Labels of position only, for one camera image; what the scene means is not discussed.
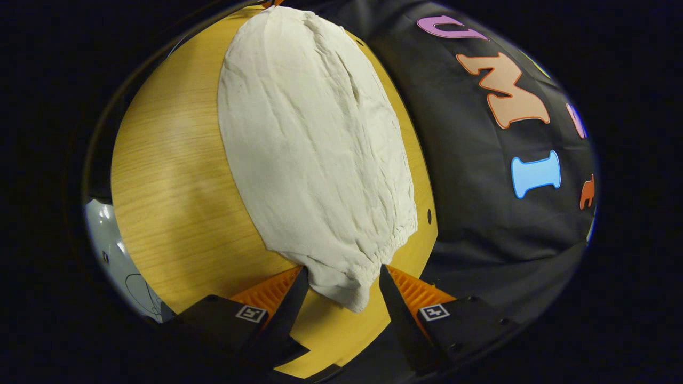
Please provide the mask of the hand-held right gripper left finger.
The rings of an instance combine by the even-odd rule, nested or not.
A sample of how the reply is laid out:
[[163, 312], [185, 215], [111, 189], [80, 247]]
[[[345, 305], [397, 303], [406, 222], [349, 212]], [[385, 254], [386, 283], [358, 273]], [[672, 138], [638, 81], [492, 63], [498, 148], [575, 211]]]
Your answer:
[[290, 268], [230, 298], [207, 295], [160, 330], [229, 373], [267, 373], [307, 352], [291, 331], [308, 290], [307, 268]]

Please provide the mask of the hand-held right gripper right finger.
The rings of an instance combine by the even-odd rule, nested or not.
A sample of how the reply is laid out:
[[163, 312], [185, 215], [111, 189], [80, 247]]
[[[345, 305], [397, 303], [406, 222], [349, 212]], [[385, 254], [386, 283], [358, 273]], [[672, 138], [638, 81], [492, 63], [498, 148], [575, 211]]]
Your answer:
[[519, 323], [480, 297], [458, 299], [390, 265], [380, 269], [379, 288], [417, 376], [459, 369], [519, 333]]

